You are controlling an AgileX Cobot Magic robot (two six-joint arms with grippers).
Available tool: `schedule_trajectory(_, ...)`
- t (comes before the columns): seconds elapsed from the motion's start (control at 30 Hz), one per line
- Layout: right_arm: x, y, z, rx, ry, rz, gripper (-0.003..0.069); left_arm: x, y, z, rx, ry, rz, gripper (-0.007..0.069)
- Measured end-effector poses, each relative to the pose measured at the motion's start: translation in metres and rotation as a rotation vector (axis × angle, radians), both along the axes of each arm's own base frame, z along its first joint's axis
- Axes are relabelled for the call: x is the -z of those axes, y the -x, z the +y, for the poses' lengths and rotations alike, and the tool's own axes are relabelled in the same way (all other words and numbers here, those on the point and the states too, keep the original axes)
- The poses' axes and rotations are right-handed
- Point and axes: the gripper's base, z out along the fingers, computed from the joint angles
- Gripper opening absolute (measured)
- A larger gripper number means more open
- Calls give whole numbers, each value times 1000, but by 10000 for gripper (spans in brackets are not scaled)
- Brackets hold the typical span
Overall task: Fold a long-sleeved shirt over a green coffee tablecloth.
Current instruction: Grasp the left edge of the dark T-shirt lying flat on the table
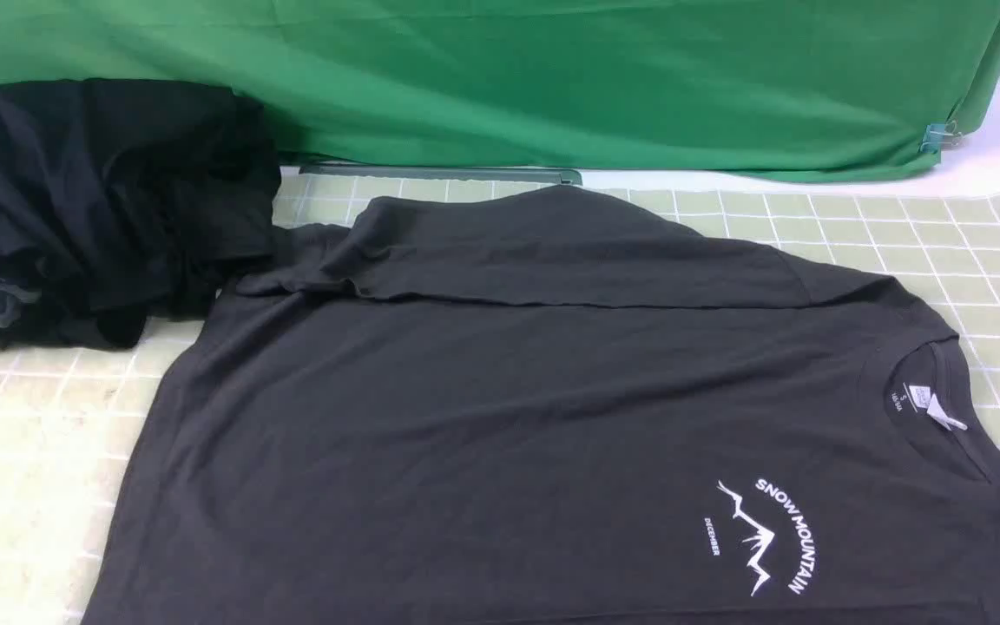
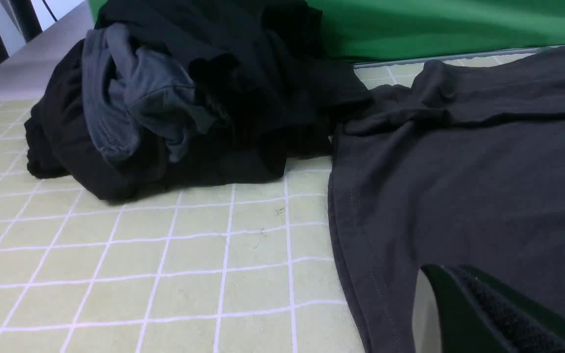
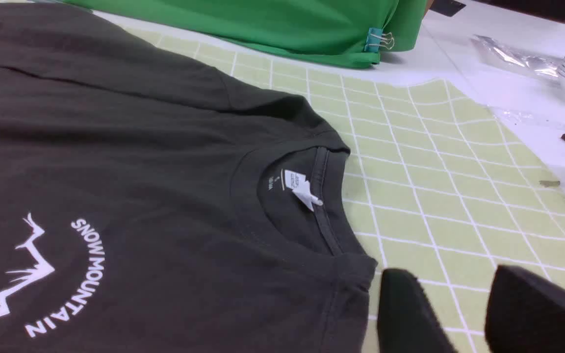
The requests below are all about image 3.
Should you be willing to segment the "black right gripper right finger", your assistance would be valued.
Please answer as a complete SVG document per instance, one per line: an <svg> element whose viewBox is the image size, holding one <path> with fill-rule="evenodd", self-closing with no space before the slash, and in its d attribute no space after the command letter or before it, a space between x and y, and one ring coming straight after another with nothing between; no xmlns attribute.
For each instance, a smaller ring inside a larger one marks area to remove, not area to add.
<svg viewBox="0 0 565 353"><path fill-rule="evenodd" d="M485 340L492 353L565 353L565 289L522 267L498 266Z"/></svg>

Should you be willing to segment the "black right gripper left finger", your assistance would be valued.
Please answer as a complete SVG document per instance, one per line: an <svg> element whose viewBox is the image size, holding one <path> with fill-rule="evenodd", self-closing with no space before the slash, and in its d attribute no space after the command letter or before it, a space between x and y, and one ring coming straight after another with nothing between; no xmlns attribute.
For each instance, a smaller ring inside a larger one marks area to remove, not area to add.
<svg viewBox="0 0 565 353"><path fill-rule="evenodd" d="M381 353L454 353L417 277L388 268L381 275L377 315Z"/></svg>

